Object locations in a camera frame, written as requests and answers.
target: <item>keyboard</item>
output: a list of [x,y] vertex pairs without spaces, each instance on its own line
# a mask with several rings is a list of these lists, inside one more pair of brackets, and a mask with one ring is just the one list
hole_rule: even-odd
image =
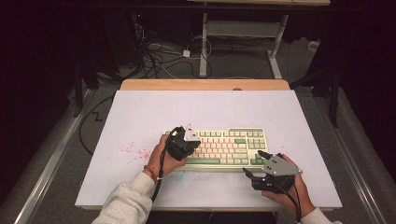
[[268,152],[264,129],[231,128],[194,131],[201,144],[178,170],[196,171],[262,171],[265,159],[258,150]]

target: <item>table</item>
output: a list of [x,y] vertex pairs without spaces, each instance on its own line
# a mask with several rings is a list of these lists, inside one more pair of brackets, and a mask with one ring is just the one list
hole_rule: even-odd
[[[211,3],[222,4],[251,4],[251,5],[281,5],[281,6],[328,6],[330,0],[189,0],[202,2],[206,6]],[[207,65],[207,36],[208,35],[233,35],[253,37],[274,37],[275,43],[272,50],[267,51],[269,64],[271,65],[274,78],[282,78],[276,62],[276,54],[286,28],[289,15],[283,15],[280,22],[257,22],[257,21],[210,21],[207,13],[204,13],[202,31],[202,53],[200,61],[200,77],[206,77]]]
[[[76,206],[100,209],[117,184],[141,172],[163,130],[170,126],[190,122],[193,129],[211,130],[227,127],[230,122],[240,127],[253,121],[264,127],[270,152],[290,155],[303,169],[316,206],[342,206],[298,99],[280,79],[125,80],[110,109]],[[282,209],[254,190],[243,172],[174,171],[163,180],[153,205],[153,211]]]

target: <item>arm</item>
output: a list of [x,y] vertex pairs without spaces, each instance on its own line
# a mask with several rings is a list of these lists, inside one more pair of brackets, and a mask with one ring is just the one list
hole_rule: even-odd
[[[166,134],[161,137],[160,143],[152,151],[148,165],[142,173],[139,173],[130,183],[118,184],[110,193],[99,217],[93,221],[94,224],[144,223],[147,221],[152,207],[151,197],[160,172],[160,156],[167,137]],[[168,175],[177,167],[183,166],[186,161],[187,159],[177,161],[166,153],[163,175]]]
[[[283,159],[294,164],[294,162],[286,155],[283,155]],[[296,175],[294,179],[295,188],[290,188],[288,193],[296,202],[298,202],[298,198],[300,199],[302,224],[341,223],[338,221],[330,222],[329,219],[327,219],[324,214],[312,204],[311,199],[309,198],[308,189],[301,175]],[[262,196],[282,204],[287,210],[291,211],[294,215],[296,214],[294,204],[285,194],[275,194],[271,191],[264,190],[262,191]]]

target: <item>sleeve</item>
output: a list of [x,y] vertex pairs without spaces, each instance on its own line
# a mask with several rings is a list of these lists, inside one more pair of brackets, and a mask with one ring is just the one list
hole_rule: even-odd
[[301,224],[342,224],[340,221],[330,222],[319,208],[301,218]]
[[130,183],[118,184],[107,197],[93,224],[145,223],[151,211],[154,190],[154,181],[143,172]]

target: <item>desk leg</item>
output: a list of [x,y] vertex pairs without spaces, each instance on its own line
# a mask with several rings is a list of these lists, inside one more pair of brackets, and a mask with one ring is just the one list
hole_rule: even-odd
[[277,29],[277,32],[276,32],[274,48],[273,48],[273,50],[268,50],[268,52],[267,52],[268,60],[271,64],[274,78],[282,78],[282,76],[280,75],[279,67],[277,66],[277,62],[276,62],[276,53],[277,53],[277,50],[279,49],[280,42],[282,41],[282,35],[283,35],[283,32],[285,31],[286,22],[288,21],[288,17],[289,17],[289,15],[284,15],[282,17],[282,21],[280,22],[279,28]]
[[207,38],[207,13],[204,13],[204,19],[202,23],[202,50],[201,50],[201,61],[199,65],[199,77],[206,77],[206,66],[207,66],[206,38]]

